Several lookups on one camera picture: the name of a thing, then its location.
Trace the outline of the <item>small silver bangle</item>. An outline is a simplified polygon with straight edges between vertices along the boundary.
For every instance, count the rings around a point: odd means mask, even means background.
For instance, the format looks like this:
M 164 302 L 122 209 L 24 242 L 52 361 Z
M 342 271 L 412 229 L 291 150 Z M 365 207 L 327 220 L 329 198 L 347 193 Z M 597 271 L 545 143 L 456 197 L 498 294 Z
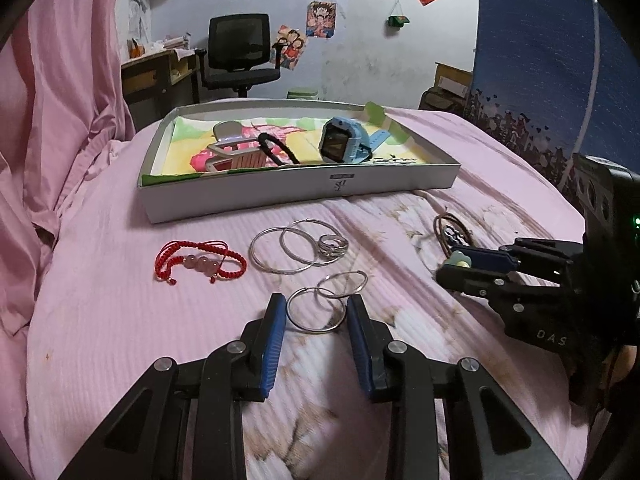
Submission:
M 345 299 L 360 294 L 369 283 L 369 275 L 361 270 L 327 275 L 314 286 L 316 293 L 326 299 Z

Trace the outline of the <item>silver bangle near fingers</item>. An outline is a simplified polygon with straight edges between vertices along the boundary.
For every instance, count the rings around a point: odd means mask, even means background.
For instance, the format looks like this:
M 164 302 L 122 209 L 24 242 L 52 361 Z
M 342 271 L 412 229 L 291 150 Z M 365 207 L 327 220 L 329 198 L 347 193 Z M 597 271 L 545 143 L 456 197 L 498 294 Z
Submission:
M 314 287 L 296 289 L 286 298 L 288 322 L 299 333 L 327 335 L 338 330 L 346 320 L 343 299 L 326 299 Z

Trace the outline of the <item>pink floral bed sheet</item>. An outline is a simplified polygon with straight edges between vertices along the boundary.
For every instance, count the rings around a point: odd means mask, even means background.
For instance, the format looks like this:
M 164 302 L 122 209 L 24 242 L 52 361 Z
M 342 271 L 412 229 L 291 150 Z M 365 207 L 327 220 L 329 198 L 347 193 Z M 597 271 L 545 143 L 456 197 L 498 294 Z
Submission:
M 478 359 L 570 474 L 588 426 L 570 407 L 560 359 L 503 333 L 482 300 L 438 286 L 435 216 L 449 211 L 480 246 L 519 236 L 578 240 L 582 216 L 500 143 L 462 119 L 396 110 L 398 122 L 460 162 L 451 188 L 318 200 L 153 226 L 137 176 L 153 136 L 107 148 L 64 206 L 30 322 L 28 445 L 32 473 L 54 479 L 160 356 L 205 358 L 257 318 L 273 292 L 293 322 L 268 400 L 244 411 L 252 479 L 379 479 L 390 412 L 363 395 L 347 333 L 322 334 L 334 302 L 314 285 L 362 296 L 397 339 L 429 358 Z

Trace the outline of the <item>blue kids smartwatch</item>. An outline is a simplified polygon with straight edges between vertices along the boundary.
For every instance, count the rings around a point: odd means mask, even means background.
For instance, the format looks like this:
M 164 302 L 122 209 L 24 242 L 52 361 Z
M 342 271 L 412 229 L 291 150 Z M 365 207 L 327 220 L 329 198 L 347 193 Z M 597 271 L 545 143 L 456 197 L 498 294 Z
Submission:
M 370 134 L 355 119 L 333 117 L 322 128 L 319 153 L 324 162 L 360 164 L 370 160 L 389 137 L 386 130 L 378 129 Z

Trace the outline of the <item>blue starry wardrobe cover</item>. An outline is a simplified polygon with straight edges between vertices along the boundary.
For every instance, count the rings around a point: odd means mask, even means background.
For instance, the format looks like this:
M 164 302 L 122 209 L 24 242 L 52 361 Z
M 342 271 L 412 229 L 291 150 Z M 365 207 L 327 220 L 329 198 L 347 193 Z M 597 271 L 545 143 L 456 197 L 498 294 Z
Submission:
M 598 0 L 478 0 L 464 117 L 576 205 L 574 154 L 639 168 L 639 63 Z

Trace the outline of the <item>white shallow cardboard box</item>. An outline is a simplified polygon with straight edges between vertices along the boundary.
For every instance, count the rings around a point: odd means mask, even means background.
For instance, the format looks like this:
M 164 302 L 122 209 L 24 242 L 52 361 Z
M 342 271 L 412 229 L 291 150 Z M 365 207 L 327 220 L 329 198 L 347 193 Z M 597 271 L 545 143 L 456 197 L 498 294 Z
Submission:
M 320 165 L 295 164 L 267 169 L 240 170 L 228 174 L 203 174 L 196 179 L 143 186 L 141 176 L 157 169 L 156 154 L 168 148 L 170 127 L 178 117 L 206 122 L 238 122 L 252 118 L 363 119 L 371 116 L 367 106 L 318 101 L 228 99 L 177 107 L 157 127 L 146 151 L 138 177 L 138 194 L 146 215 L 153 223 L 219 214 L 220 212 L 318 200 L 335 196 L 353 196 L 398 191 L 450 188 L 460 165 L 427 138 L 396 122 L 416 143 L 436 158 L 434 164 L 375 164 L 372 158 L 360 164 L 324 162 Z

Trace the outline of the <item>silver grey belt buckle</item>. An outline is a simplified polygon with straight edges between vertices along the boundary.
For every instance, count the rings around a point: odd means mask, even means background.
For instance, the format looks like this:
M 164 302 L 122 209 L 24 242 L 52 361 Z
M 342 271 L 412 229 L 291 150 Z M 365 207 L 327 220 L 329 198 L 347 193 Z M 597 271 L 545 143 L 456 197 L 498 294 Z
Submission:
M 267 156 L 260 148 L 258 137 L 246 136 L 239 122 L 218 122 L 213 126 L 213 135 L 215 141 L 207 145 L 210 155 L 205 161 L 206 172 L 265 166 Z

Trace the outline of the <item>green plastic stool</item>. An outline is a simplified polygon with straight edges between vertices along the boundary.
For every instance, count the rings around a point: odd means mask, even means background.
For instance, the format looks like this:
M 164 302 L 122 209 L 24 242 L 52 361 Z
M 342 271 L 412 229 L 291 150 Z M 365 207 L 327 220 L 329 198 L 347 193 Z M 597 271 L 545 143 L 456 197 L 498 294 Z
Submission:
M 318 100 L 319 91 L 309 87 L 294 87 L 286 92 L 288 100 Z

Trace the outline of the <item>colourful floral paper liner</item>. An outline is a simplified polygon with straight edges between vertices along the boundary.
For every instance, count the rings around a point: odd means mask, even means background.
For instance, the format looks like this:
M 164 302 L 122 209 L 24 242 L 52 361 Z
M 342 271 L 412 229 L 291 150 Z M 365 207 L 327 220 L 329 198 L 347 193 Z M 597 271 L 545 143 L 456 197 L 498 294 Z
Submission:
M 378 129 L 386 130 L 390 137 L 374 153 L 375 164 L 426 165 L 434 164 L 436 158 L 421 148 L 410 134 L 402 130 L 396 122 L 385 116 L 382 107 L 373 103 L 364 108 L 372 115 L 356 121 L 374 133 Z M 320 165 L 319 153 L 324 121 L 320 118 L 252 118 L 238 121 L 246 136 L 257 136 L 260 148 L 267 159 L 262 168 L 267 169 L 283 162 L 285 166 L 302 164 Z M 205 171 L 205 161 L 210 155 L 207 145 L 215 141 L 213 126 L 218 120 L 206 122 L 184 117 L 176 118 L 170 127 L 168 148 L 156 154 L 157 169 L 145 172 L 141 176 L 143 186 L 166 182 L 196 179 Z M 228 174 L 232 171 L 253 170 L 235 169 L 213 174 Z

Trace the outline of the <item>family cartoon poster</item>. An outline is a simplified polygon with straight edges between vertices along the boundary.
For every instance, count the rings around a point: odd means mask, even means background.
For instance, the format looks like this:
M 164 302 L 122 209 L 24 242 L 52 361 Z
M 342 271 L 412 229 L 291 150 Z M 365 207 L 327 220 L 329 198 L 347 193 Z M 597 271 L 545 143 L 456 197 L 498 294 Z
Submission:
M 280 67 L 294 70 L 305 50 L 307 37 L 295 28 L 281 25 L 274 43 L 282 46 Z

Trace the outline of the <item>wooden desk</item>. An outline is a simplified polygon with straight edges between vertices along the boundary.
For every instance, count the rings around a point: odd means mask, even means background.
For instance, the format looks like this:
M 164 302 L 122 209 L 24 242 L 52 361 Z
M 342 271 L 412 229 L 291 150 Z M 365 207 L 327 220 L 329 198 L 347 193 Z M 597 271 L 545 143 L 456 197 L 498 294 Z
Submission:
M 137 130 L 176 107 L 198 104 L 198 56 L 175 49 L 134 58 L 122 64 L 122 94 Z

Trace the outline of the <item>black office chair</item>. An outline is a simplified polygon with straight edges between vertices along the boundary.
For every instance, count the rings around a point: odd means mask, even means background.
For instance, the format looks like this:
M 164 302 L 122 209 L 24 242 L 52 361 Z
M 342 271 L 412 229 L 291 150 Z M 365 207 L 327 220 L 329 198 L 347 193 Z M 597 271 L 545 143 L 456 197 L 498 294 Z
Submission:
M 270 41 L 265 13 L 214 16 L 208 23 L 207 48 L 196 49 L 202 86 L 231 90 L 246 98 L 248 90 L 281 77 L 283 44 Z

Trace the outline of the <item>pink curtain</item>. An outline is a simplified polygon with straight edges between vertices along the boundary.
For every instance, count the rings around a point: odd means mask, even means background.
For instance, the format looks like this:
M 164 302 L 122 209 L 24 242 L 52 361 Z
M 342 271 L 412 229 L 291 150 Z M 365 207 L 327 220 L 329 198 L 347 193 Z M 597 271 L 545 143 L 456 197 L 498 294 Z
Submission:
M 116 0 L 35 0 L 1 50 L 1 329 L 35 309 L 62 203 L 134 125 L 124 98 Z

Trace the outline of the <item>cardboard box by wall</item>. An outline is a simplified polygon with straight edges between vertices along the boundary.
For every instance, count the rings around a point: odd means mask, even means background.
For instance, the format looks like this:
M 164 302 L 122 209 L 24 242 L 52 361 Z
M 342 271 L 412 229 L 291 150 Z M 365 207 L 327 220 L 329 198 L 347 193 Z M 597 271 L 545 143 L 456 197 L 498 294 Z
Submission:
M 422 93 L 420 110 L 438 110 L 461 116 L 468 100 L 473 74 L 437 63 L 434 84 Z

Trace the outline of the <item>cartoon poster on wall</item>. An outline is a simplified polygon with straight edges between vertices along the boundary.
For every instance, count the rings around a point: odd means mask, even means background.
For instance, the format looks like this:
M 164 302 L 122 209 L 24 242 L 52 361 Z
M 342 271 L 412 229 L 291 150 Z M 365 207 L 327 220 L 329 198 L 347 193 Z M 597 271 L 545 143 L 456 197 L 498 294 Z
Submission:
M 306 36 L 330 39 L 334 36 L 336 4 L 314 0 L 308 4 L 306 15 Z

